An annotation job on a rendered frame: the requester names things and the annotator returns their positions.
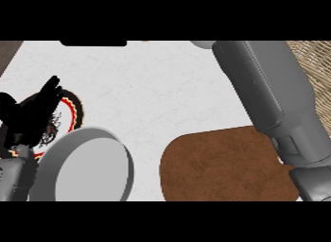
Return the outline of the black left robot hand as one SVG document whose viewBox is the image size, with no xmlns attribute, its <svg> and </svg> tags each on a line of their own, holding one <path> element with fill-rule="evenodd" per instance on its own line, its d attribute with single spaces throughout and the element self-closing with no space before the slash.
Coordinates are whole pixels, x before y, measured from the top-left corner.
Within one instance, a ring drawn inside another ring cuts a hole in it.
<svg viewBox="0 0 331 242">
<path fill-rule="evenodd" d="M 43 85 L 37 97 L 26 105 L 0 92 L 0 120 L 8 126 L 5 148 L 18 145 L 36 147 L 48 128 L 49 119 L 64 98 L 61 79 L 54 76 Z"/>
</svg>

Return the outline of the brown wooden cutting board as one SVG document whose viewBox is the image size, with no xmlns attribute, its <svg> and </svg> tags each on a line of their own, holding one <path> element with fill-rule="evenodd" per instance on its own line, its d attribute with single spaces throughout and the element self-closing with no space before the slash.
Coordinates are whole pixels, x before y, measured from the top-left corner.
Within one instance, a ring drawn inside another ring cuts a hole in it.
<svg viewBox="0 0 331 242">
<path fill-rule="evenodd" d="M 280 162 L 268 137 L 255 127 L 179 136 L 161 159 L 169 201 L 296 201 L 293 168 Z"/>
</svg>

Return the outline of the wicker basket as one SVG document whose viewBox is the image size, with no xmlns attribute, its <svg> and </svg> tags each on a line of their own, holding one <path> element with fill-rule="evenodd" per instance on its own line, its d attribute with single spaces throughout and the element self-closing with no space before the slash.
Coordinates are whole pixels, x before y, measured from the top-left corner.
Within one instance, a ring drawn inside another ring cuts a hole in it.
<svg viewBox="0 0 331 242">
<path fill-rule="evenodd" d="M 312 82 L 320 120 L 331 135 L 331 41 L 289 41 Z"/>
</svg>

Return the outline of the patterned round plate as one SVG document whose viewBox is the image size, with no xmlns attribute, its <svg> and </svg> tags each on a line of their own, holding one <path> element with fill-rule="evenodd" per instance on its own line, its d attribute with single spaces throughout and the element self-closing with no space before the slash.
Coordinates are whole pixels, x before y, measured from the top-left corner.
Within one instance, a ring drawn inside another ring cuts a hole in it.
<svg viewBox="0 0 331 242">
<path fill-rule="evenodd" d="M 31 100 L 34 100 L 37 94 L 33 94 L 20 105 L 24 106 Z M 39 145 L 34 147 L 34 157 L 39 160 L 45 154 L 45 151 L 55 144 L 58 139 L 71 131 L 83 127 L 85 109 L 79 96 L 68 90 L 64 90 L 64 99 L 60 103 L 58 109 L 54 112 L 49 120 L 46 132 L 42 136 Z M 18 152 L 5 148 L 8 126 L 0 126 L 0 158 L 14 158 L 18 156 Z"/>
</svg>

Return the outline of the grey round pan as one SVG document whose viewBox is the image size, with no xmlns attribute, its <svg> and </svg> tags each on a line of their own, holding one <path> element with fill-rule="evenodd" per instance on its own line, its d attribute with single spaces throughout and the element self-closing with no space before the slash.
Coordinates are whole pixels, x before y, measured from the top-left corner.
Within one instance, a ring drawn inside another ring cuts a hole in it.
<svg viewBox="0 0 331 242">
<path fill-rule="evenodd" d="M 108 130 L 82 128 L 42 156 L 30 201 L 126 201 L 133 183 L 127 147 Z"/>
</svg>

